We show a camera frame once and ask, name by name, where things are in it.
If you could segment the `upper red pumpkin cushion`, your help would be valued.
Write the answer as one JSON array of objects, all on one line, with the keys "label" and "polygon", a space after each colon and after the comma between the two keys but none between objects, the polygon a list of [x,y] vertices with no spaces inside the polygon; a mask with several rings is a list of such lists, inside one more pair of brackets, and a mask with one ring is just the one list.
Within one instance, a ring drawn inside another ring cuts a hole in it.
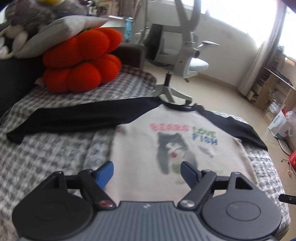
[{"label": "upper red pumpkin cushion", "polygon": [[113,28],[84,30],[46,51],[43,54],[43,63],[48,68],[71,67],[110,53],[121,42],[122,34]]}]

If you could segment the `grey curtain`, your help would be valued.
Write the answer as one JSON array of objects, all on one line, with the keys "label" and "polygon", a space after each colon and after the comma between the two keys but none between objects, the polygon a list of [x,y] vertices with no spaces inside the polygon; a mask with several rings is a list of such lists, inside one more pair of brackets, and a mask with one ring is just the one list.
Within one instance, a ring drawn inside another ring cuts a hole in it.
[{"label": "grey curtain", "polygon": [[276,3],[277,8],[273,22],[273,28],[269,33],[267,40],[265,40],[260,46],[255,60],[247,69],[243,80],[238,86],[238,91],[243,96],[247,96],[248,92],[251,90],[251,87],[260,72],[260,69],[262,67],[270,67],[272,65],[272,61],[283,30],[285,15],[287,13],[287,5],[283,1],[276,1]]}]

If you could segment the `white office chair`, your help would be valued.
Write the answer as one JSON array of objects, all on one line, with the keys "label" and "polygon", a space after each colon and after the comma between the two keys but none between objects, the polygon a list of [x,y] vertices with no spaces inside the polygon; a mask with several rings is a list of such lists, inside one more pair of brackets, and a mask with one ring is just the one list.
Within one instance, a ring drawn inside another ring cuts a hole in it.
[{"label": "white office chair", "polygon": [[[218,47],[219,44],[211,41],[202,41],[198,45],[198,36],[195,30],[198,26],[201,14],[201,1],[194,1],[192,15],[188,18],[181,1],[175,1],[179,26],[152,24],[135,34],[138,43],[146,48],[146,60],[154,66],[167,70],[165,81],[154,88],[153,97],[164,95],[168,102],[175,103],[174,98],[183,99],[185,104],[191,104],[192,97],[183,94],[170,87],[171,75],[182,77],[189,82],[191,77],[208,69],[209,64],[200,59],[200,54],[210,48]],[[165,49],[164,33],[182,35],[182,46],[179,51]]]}]

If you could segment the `white plush toy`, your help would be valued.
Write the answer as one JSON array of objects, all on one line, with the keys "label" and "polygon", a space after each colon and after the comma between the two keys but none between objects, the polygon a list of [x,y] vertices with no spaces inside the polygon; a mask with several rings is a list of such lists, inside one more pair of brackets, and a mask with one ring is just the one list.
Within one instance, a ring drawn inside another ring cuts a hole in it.
[{"label": "white plush toy", "polygon": [[[7,39],[12,40],[11,49],[5,44]],[[1,31],[1,60],[8,60],[19,52],[28,40],[28,32],[22,25],[9,25]]]}]

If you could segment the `red pumpkin cushion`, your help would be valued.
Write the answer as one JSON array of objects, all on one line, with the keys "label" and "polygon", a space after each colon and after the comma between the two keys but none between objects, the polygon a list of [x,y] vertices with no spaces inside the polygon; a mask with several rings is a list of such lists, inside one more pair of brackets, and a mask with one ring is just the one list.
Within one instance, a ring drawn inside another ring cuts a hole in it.
[{"label": "red pumpkin cushion", "polygon": [[84,30],[46,51],[43,54],[43,63],[48,68],[71,67],[110,53],[121,42],[122,34],[113,28]]},{"label": "red pumpkin cushion", "polygon": [[53,93],[87,92],[113,81],[121,67],[118,57],[104,54],[70,68],[47,69],[42,76],[42,81],[48,91]]}]

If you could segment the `dark bed headboard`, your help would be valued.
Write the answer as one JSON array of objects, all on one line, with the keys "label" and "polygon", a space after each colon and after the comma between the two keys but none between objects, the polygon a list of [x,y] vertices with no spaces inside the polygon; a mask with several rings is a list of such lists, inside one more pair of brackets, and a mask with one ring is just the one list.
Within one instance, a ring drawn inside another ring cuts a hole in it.
[{"label": "dark bed headboard", "polygon": [[45,70],[42,55],[1,61],[1,115],[35,88],[35,81]]}]

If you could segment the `grey checkered bed quilt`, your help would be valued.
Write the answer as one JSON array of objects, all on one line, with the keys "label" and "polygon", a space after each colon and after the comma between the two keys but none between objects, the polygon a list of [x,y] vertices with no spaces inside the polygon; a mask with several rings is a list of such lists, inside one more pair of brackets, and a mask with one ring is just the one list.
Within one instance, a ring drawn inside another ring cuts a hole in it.
[{"label": "grey checkered bed quilt", "polygon": [[82,94],[56,95],[35,88],[1,118],[1,240],[16,240],[11,221],[13,208],[56,170],[72,174],[97,168],[107,161],[114,132],[46,134],[16,145],[6,133],[24,122],[37,108],[57,108],[104,100],[150,96],[156,79],[147,72],[124,66],[114,82]]}]

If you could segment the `lower red pumpkin cushion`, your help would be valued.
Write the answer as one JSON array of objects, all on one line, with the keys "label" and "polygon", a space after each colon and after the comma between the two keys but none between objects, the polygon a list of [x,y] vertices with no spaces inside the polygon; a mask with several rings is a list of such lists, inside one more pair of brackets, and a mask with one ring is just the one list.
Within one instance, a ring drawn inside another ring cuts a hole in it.
[{"label": "lower red pumpkin cushion", "polygon": [[121,67],[118,57],[104,54],[70,68],[47,69],[42,76],[42,81],[48,91],[53,93],[87,92],[113,81]]}]

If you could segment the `wooden shelf unit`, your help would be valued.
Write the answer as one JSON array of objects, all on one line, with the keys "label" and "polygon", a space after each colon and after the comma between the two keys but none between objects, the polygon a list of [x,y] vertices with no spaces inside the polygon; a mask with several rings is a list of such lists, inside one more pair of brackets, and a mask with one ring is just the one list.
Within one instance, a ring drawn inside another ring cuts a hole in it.
[{"label": "wooden shelf unit", "polygon": [[263,118],[270,124],[283,108],[295,106],[295,59],[286,56],[284,47],[277,46],[270,65],[260,68],[247,98],[264,111]]}]

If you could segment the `white desk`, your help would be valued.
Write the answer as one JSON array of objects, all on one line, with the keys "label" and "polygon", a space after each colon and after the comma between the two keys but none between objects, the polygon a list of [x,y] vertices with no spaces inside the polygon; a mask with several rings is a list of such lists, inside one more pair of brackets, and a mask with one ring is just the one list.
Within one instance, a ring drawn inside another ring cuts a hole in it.
[{"label": "white desk", "polygon": [[122,42],[124,43],[138,44],[135,22],[136,20],[133,17],[109,15],[107,17],[107,22],[101,27],[118,30],[122,34]]}]

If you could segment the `grey flat pillow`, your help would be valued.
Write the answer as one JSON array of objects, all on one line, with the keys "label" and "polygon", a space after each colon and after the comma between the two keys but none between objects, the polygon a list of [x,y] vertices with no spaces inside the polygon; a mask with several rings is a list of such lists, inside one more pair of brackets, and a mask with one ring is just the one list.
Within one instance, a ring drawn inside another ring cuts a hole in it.
[{"label": "grey flat pillow", "polygon": [[72,15],[57,19],[31,37],[22,49],[15,53],[16,58],[32,58],[78,35],[87,28],[99,28],[108,22],[107,18]]}]

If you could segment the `grey camouflage backpack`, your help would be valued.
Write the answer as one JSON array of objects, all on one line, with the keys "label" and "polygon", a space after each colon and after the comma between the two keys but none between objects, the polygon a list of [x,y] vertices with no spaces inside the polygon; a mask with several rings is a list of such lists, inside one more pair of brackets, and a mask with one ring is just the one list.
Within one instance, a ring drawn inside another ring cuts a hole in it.
[{"label": "grey camouflage backpack", "polygon": [[81,1],[12,1],[5,9],[9,24],[33,27],[71,15],[88,15]]}]

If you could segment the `red basket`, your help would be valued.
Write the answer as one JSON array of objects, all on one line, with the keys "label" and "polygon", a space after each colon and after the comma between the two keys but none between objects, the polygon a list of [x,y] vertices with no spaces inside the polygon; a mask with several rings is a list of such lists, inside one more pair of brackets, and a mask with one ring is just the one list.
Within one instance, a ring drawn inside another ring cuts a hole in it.
[{"label": "red basket", "polygon": [[289,162],[292,168],[296,171],[296,151],[289,156]]}]

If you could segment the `beige black raglan shirt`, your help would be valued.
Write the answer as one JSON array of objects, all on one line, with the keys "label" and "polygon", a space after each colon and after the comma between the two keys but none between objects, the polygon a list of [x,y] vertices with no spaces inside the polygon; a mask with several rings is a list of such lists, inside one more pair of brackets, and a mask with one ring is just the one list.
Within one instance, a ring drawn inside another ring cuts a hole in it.
[{"label": "beige black raglan shirt", "polygon": [[244,144],[265,149],[254,129],[200,105],[166,103],[158,97],[40,108],[14,130],[11,142],[37,133],[78,133],[114,128],[110,161],[114,175],[106,186],[115,201],[174,201],[189,192],[181,176],[186,161],[220,176],[240,172],[258,184]]}]

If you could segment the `white cardboard box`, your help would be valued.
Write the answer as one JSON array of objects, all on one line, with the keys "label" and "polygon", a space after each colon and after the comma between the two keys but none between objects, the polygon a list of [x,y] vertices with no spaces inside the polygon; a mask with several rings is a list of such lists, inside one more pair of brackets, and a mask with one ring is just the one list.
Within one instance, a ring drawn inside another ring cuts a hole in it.
[{"label": "white cardboard box", "polygon": [[270,133],[276,138],[283,140],[294,135],[294,126],[280,110],[275,119],[268,126]]}]

